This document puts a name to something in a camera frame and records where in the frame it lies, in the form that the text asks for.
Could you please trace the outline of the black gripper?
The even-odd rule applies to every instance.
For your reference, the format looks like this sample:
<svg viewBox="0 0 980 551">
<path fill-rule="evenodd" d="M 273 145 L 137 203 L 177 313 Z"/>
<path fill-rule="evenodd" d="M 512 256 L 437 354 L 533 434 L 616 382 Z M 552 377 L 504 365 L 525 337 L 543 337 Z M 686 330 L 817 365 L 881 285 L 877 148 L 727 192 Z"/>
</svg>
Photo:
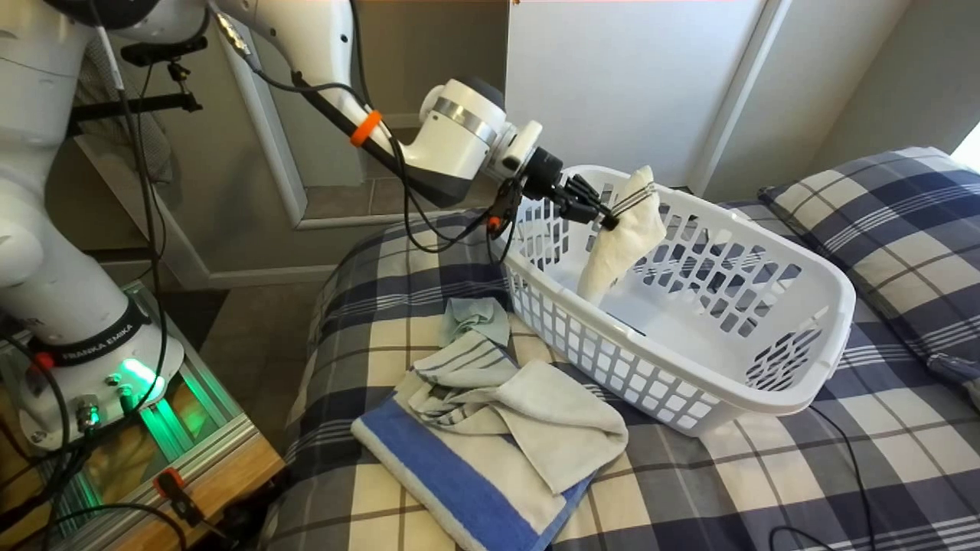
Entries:
<svg viewBox="0 0 980 551">
<path fill-rule="evenodd" d="M 567 177 L 565 162 L 549 151 L 535 151 L 525 166 L 525 195 L 549 200 L 567 221 L 619 226 L 616 191 L 595 177 Z"/>
</svg>

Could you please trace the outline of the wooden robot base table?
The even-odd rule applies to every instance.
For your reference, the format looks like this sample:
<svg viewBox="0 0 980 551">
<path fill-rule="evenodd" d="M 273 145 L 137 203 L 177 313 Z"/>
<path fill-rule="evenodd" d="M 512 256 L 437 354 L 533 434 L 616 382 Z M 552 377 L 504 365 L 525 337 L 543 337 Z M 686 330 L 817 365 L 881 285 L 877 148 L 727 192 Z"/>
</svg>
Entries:
<svg viewBox="0 0 980 551">
<path fill-rule="evenodd" d="M 177 551 L 230 520 L 284 459 L 197 354 L 221 291 L 170 294 L 170 330 L 186 359 L 162 401 L 114 424 L 73 477 L 16 525 L 0 551 Z"/>
</svg>

